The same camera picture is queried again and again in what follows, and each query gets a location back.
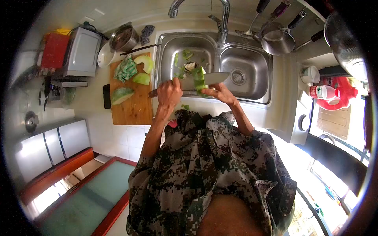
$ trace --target person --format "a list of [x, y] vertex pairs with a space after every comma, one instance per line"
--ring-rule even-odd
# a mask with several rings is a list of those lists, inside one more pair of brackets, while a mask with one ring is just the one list
[[158, 87], [159, 106], [129, 177], [129, 235], [283, 235], [290, 225], [297, 183], [272, 137], [253, 128], [223, 83], [212, 87], [201, 92], [231, 112], [178, 110], [175, 128], [165, 124], [183, 94], [179, 79]]

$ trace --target red plastic jug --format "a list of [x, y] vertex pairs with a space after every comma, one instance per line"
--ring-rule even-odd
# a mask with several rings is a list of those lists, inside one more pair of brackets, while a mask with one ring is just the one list
[[358, 90], [353, 87], [347, 77], [321, 78], [318, 85], [332, 86], [336, 97], [330, 100], [317, 99], [316, 103], [323, 109], [335, 111], [350, 106], [353, 98], [357, 97]]

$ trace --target sink drain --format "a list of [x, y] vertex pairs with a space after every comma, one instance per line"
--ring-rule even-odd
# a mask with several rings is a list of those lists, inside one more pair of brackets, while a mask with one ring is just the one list
[[185, 67], [187, 64], [191, 64], [191, 63], [194, 63], [194, 68], [198, 68], [198, 67], [200, 67], [200, 65], [199, 65], [197, 62], [192, 62], [192, 61], [187, 61], [186, 63], [184, 63], [184, 67]]
[[245, 75], [240, 69], [234, 69], [230, 72], [230, 79], [236, 85], [245, 83]]

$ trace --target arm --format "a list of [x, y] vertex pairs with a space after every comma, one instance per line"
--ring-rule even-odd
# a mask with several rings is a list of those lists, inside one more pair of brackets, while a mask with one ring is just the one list
[[158, 87], [159, 106], [152, 122], [150, 131], [144, 140], [141, 156], [149, 161], [159, 150], [161, 135], [169, 116], [180, 102], [183, 92], [178, 78], [168, 80]]
[[211, 86], [215, 88], [215, 90], [205, 88], [202, 89], [201, 92], [203, 94], [213, 96], [221, 102], [226, 103], [235, 116], [240, 132], [244, 135], [250, 135], [254, 128], [251, 122], [248, 120], [247, 116], [245, 115], [236, 97], [228, 90], [228, 88], [223, 83], [217, 83]]

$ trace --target stainless steel sink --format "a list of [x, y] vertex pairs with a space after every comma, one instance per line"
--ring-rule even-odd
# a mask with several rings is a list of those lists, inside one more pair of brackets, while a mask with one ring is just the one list
[[230, 72], [224, 81], [236, 97], [258, 100], [268, 90], [269, 57], [259, 51], [230, 46], [220, 55], [220, 71]]
[[[179, 56], [175, 66], [175, 54], [189, 49], [194, 53], [189, 61], [196, 62], [207, 73], [230, 72], [224, 84], [239, 101], [269, 104], [273, 83], [272, 56], [253, 40], [228, 35], [226, 43], [219, 45], [216, 37], [212, 32], [162, 34], [156, 54], [154, 89], [175, 77], [174, 73], [180, 73], [179, 67], [185, 61]], [[195, 91], [184, 91], [183, 96], [199, 97]]]
[[205, 37], [196, 37], [195, 35], [181, 36], [181, 37], [164, 37], [164, 50], [161, 57], [161, 81], [172, 79], [174, 73], [180, 73], [179, 67], [186, 62], [182, 56], [178, 57], [177, 66], [175, 66], [175, 55], [181, 53], [182, 50], [188, 49], [194, 55], [188, 62], [196, 62], [202, 66], [207, 73], [213, 72], [215, 48], [213, 42]]

